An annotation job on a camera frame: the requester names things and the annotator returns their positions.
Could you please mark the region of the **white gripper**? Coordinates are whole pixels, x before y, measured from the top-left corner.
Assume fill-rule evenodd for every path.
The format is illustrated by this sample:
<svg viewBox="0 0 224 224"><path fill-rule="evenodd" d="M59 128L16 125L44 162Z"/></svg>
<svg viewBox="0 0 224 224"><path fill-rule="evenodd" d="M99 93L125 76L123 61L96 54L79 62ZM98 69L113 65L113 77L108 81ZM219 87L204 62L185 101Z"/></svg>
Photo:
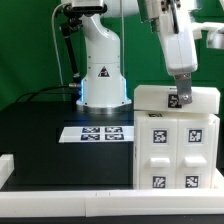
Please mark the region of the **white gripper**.
<svg viewBox="0 0 224 224"><path fill-rule="evenodd" d="M198 62L190 16L181 0L161 0L158 37L167 72L170 76L176 75L179 103L191 104L190 73L197 69Z"/></svg>

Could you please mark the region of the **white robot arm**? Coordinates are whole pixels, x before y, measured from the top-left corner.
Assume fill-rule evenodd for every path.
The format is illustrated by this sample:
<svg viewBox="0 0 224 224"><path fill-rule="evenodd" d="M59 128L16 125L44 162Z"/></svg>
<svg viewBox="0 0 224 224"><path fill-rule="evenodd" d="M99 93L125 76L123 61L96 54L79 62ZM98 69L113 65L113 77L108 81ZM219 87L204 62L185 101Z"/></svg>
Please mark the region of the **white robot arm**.
<svg viewBox="0 0 224 224"><path fill-rule="evenodd" d="M160 40L166 69L175 80L179 103L192 102L191 74L198 68L191 13L200 0L61 0L70 28L83 30L87 72L77 79L77 106L95 113L128 108L126 79L120 70L120 38L101 23L103 17L140 14Z"/></svg>

